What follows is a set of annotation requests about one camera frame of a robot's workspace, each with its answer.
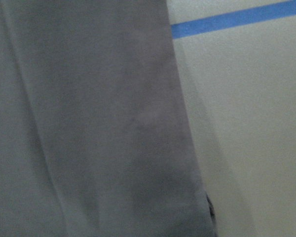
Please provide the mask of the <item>dark brown t-shirt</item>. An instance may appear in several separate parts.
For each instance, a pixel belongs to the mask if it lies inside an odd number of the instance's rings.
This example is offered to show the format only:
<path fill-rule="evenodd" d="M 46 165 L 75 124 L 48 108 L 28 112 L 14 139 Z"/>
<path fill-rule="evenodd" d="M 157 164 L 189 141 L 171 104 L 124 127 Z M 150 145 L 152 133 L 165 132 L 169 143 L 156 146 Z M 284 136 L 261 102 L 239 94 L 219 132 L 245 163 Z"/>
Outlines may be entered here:
<path fill-rule="evenodd" d="M 213 237 L 164 0 L 0 0 L 0 237 Z"/>

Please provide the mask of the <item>blue tape line crosswise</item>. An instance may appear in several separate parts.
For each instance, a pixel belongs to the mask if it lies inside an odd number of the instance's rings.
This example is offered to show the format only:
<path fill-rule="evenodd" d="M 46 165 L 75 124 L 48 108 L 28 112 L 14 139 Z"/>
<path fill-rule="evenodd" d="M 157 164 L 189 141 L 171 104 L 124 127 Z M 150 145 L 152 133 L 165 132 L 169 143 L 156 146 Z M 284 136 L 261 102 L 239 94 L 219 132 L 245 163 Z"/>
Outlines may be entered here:
<path fill-rule="evenodd" d="M 258 6 L 171 25 L 172 39 L 296 15 L 296 0 Z"/>

